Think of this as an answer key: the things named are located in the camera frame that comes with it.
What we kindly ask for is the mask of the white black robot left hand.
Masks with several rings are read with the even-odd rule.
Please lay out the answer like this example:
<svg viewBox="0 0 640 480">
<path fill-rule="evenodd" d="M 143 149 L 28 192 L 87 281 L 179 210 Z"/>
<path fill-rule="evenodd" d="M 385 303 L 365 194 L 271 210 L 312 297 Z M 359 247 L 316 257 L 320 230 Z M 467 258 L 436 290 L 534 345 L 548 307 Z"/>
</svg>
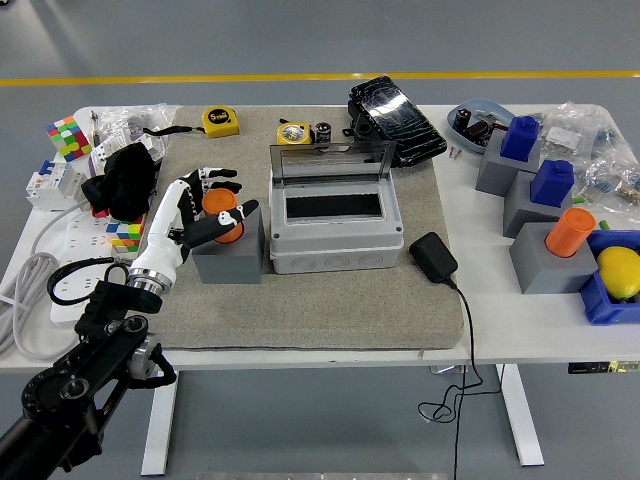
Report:
<svg viewBox="0 0 640 480">
<path fill-rule="evenodd" d="M 212 241 L 238 227 L 259 206 L 255 199 L 220 213 L 203 214 L 202 200 L 214 188 L 235 193 L 242 186 L 231 179 L 235 170 L 202 167 L 174 180 L 166 189 L 147 230 L 146 248 L 131 264 L 127 284 L 137 288 L 169 291 L 176 270 L 191 249 Z"/>
</svg>

